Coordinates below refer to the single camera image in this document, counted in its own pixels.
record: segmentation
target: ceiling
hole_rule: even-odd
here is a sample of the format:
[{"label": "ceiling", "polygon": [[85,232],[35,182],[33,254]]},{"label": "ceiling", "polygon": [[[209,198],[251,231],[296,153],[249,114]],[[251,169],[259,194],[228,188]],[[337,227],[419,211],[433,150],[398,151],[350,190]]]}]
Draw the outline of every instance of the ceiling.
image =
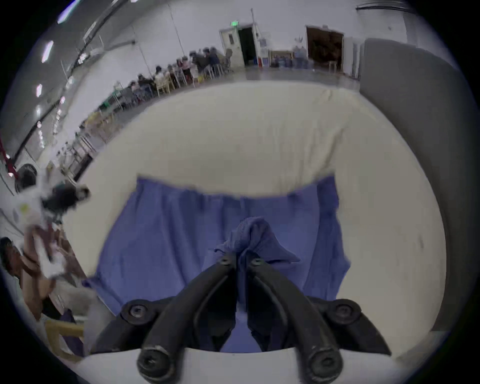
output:
[{"label": "ceiling", "polygon": [[[90,36],[101,25],[101,20],[116,10],[88,44],[87,52],[102,47],[99,35],[108,47],[122,29],[158,4],[156,0],[138,0],[135,3],[129,0],[80,0],[66,21],[54,23],[48,28],[18,70],[0,112],[0,135],[7,152],[13,155],[20,148],[38,119],[63,95],[67,83],[64,69],[68,75],[85,46],[85,33],[94,22],[96,25]],[[50,56],[42,63],[45,46],[51,40],[54,44]],[[38,84],[42,84],[40,97],[36,97]],[[32,139],[40,143],[36,135]]]}]

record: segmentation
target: wooden chair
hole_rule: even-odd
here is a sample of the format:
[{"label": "wooden chair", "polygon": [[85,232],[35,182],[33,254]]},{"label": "wooden chair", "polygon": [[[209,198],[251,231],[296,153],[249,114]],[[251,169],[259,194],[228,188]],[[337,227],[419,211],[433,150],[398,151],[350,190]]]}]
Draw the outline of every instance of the wooden chair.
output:
[{"label": "wooden chair", "polygon": [[83,324],[48,319],[45,321],[45,331],[47,333],[48,343],[55,356],[72,362],[82,360],[82,357],[67,353],[60,348],[60,336],[83,337]]}]

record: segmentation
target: person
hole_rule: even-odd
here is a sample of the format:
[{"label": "person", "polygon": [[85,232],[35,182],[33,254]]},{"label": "person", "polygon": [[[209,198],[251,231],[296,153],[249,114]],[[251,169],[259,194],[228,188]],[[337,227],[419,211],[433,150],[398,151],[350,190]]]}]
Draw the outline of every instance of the person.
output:
[{"label": "person", "polygon": [[136,91],[137,89],[140,89],[140,86],[138,85],[138,83],[137,83],[135,80],[132,80],[132,81],[128,84],[128,87],[129,87],[132,91]]},{"label": "person", "polygon": [[42,298],[50,294],[55,284],[41,277],[34,236],[39,236],[48,247],[48,232],[38,227],[29,228],[24,236],[23,255],[9,238],[0,239],[0,269],[21,319],[48,346],[45,327],[40,321],[44,310]]},{"label": "person", "polygon": [[210,54],[216,55],[220,64],[225,64],[225,55],[218,51],[218,49],[216,49],[215,47],[210,47]]},{"label": "person", "polygon": [[160,80],[163,80],[165,78],[165,75],[163,74],[163,71],[162,71],[162,67],[160,67],[159,65],[157,65],[155,67],[154,78],[155,78],[156,81],[160,81]]},{"label": "person", "polygon": [[142,74],[138,75],[138,85],[140,87],[149,85],[150,87],[155,87],[155,83],[152,79],[145,78]]},{"label": "person", "polygon": [[187,82],[190,84],[193,81],[192,72],[190,71],[190,63],[188,62],[188,58],[186,56],[183,56],[181,59],[181,68],[183,74],[185,75],[185,79],[187,79]]},{"label": "person", "polygon": [[192,56],[192,63],[197,66],[198,72],[201,73],[210,63],[210,59],[203,55],[195,54],[194,56]]},{"label": "person", "polygon": [[209,59],[209,64],[212,67],[212,70],[214,71],[215,75],[219,76],[220,69],[216,65],[220,64],[220,59],[218,58],[215,47],[212,47],[212,48],[213,50],[205,48],[204,52],[206,52],[206,56]]},{"label": "person", "polygon": [[179,88],[177,78],[175,77],[175,72],[173,71],[173,66],[171,64],[167,65],[167,73],[170,76],[170,80],[173,83],[174,88]]}]

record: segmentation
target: blue towel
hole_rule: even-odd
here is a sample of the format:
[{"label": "blue towel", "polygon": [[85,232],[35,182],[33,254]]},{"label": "blue towel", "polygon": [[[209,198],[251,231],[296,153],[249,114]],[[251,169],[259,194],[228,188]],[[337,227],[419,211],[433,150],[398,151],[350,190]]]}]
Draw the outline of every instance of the blue towel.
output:
[{"label": "blue towel", "polygon": [[[333,176],[287,196],[258,199],[206,195],[139,178],[107,237],[95,276],[85,284],[117,315],[130,300],[177,295],[222,252],[234,250],[241,257],[250,249],[267,260],[287,261],[273,265],[305,294],[334,300],[349,268],[337,208]],[[242,316],[240,307],[237,322],[246,325]],[[250,335],[237,326],[232,342],[237,333],[237,341]],[[243,348],[230,340],[223,350],[253,351],[248,342]]]}]

